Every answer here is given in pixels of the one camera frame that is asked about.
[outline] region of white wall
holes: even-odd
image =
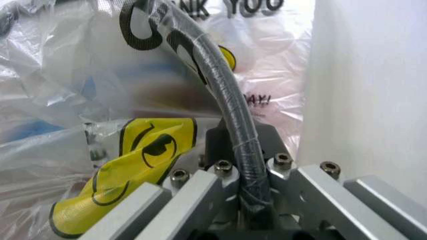
[[[299,164],[427,207],[427,0],[317,0],[311,54]]]

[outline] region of metal bracket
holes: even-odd
[[[427,239],[427,210],[376,176],[346,181],[344,187],[409,239]]]
[[[171,198],[170,191],[146,182],[101,218],[79,240],[134,239]]]
[[[267,164],[271,187],[286,198],[305,230],[333,225],[346,239],[406,239],[318,165],[280,172]]]
[[[198,170],[135,239],[187,239],[208,228],[224,200],[221,180]]]

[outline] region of yellow logo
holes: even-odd
[[[234,71],[236,68],[236,58],[233,53],[223,46],[219,46],[219,50],[221,50],[222,55],[224,55],[225,60],[227,60],[228,65],[231,70]]]
[[[138,118],[120,133],[119,157],[104,164],[77,197],[55,203],[52,230],[78,238],[144,182],[157,184],[196,142],[190,118]]]

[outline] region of hex socket screw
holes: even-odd
[[[274,156],[274,166],[280,170],[289,170],[292,167],[292,160],[289,154],[280,152]]]
[[[219,160],[215,162],[214,171],[219,177],[227,177],[232,174],[233,164],[228,160]]]
[[[324,161],[320,164],[320,168],[335,180],[340,177],[341,168],[335,162]]]
[[[170,184],[180,189],[188,180],[190,179],[190,174],[184,169],[175,169],[170,175]]]

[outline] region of clear plastic bag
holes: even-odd
[[[233,3],[175,1],[220,45],[253,116],[274,125],[295,156],[314,0]],[[190,55],[177,48],[179,58],[165,42],[141,50],[125,39],[124,5],[2,2],[2,239],[61,238],[49,221],[52,205],[84,192],[96,169],[120,157],[119,132],[127,122],[121,119],[220,116]],[[137,38],[153,34],[141,11],[128,23]],[[174,166],[196,168],[204,131],[218,121],[201,121],[198,144]]]
[[[227,59],[234,57],[253,116],[277,127],[295,157],[314,0],[175,3],[228,50]],[[220,115],[198,76],[174,53],[127,44],[119,26],[122,6],[122,0],[2,2],[1,142],[88,121]],[[149,24],[138,14],[130,28],[144,38]]]

